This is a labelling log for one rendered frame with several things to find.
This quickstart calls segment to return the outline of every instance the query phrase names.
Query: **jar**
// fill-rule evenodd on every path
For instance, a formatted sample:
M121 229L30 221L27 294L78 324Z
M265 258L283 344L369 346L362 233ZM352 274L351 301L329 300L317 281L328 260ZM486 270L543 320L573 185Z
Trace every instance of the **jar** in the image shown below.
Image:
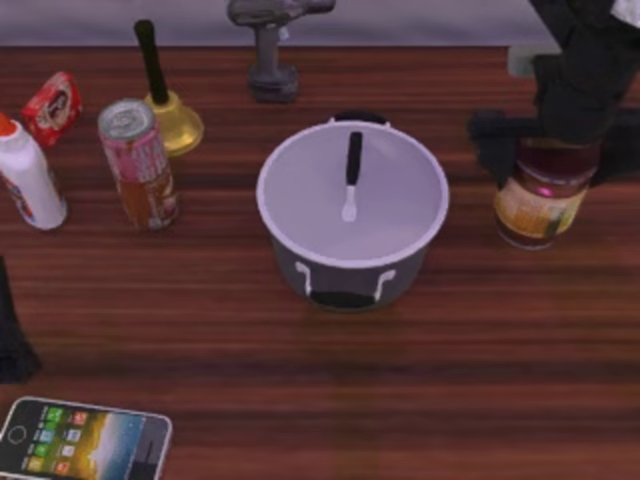
M599 162L600 143L521 140L515 171L495 198L498 232L526 250L548 247L571 226Z

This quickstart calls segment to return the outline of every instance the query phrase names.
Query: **wooden table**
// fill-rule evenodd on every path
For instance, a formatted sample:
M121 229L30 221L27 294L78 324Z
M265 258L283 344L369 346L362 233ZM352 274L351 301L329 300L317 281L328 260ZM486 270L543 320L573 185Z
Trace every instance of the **wooden table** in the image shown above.
M294 106L248 97L250 50L161 55L206 139L173 163L179 221L139 235L96 136L103 107L146 94L139 53L0 51L1 110L17 114L57 70L86 104L49 155L72 209L64 228L34 231L0 196L0 252L45 364L0 387L2 414L25 394L167 414L166 479L640 475L640 185L591 192L547 251L505 244L465 133L474 109L532 112L533 81L507 75L504 49L288 50ZM285 286L254 186L281 141L351 107L430 148L452 205L410 292L342 316Z

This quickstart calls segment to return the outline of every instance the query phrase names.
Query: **cell phone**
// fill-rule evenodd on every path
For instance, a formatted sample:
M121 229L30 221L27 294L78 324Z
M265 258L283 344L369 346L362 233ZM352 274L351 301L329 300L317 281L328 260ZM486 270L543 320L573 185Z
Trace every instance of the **cell phone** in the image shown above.
M0 477L157 480L172 431L162 415L23 397L0 432Z

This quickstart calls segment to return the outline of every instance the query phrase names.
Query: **pot lid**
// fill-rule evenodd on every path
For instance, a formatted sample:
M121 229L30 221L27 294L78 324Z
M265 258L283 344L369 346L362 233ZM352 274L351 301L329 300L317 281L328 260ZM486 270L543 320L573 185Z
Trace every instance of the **pot lid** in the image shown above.
M343 214L348 190L355 192L353 221ZM293 252L325 265L367 268L424 247L444 221L449 189L435 157L415 139L390 125L345 121L281 144L262 168L257 197L267 228Z

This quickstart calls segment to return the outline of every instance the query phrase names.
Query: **red package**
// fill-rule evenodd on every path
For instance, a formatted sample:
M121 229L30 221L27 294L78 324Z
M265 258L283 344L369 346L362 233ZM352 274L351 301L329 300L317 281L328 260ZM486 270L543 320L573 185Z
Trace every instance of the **red package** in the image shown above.
M41 147L55 145L82 112L82 100L73 77L58 72L22 109L27 129Z

